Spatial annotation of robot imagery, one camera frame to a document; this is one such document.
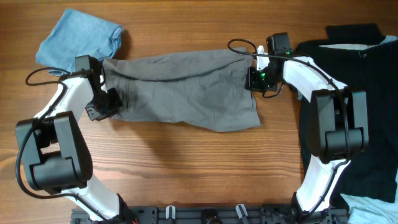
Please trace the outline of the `grey shorts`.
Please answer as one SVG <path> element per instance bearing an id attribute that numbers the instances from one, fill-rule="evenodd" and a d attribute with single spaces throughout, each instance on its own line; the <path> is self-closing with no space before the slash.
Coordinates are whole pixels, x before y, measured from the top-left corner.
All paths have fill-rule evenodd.
<path id="1" fill-rule="evenodd" d="M 180 52 L 137 60 L 106 59 L 106 87 L 122 107 L 114 119 L 184 122 L 217 132 L 260 126 L 244 85 L 250 56 L 228 49 Z"/>

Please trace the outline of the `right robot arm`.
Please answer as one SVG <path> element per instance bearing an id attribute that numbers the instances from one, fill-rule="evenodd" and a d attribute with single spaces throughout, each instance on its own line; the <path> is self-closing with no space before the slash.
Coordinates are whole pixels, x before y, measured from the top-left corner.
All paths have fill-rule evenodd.
<path id="1" fill-rule="evenodd" d="M 245 88 L 273 98 L 286 85 L 309 103 L 305 138 L 311 153 L 307 173 L 292 198 L 294 223 L 326 218 L 330 197 L 353 155 L 368 146 L 368 115 L 364 91 L 350 91 L 327 75 L 311 57 L 294 54 L 287 33 L 276 33 L 251 54 L 257 62 L 248 70 Z"/>

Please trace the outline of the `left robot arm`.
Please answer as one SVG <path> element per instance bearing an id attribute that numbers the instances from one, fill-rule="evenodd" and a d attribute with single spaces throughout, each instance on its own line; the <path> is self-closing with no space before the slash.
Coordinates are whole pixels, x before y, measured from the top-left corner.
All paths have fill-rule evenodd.
<path id="1" fill-rule="evenodd" d="M 92 223 L 128 223 L 134 219 L 132 212 L 120 195 L 95 177 L 78 126 L 83 112 L 92 121 L 117 113 L 120 97 L 114 88 L 105 88 L 105 70 L 94 57 L 76 57 L 75 72 L 62 73 L 47 106 L 34 118 L 16 124 L 17 183 L 33 198 L 70 199 L 88 213 Z"/>

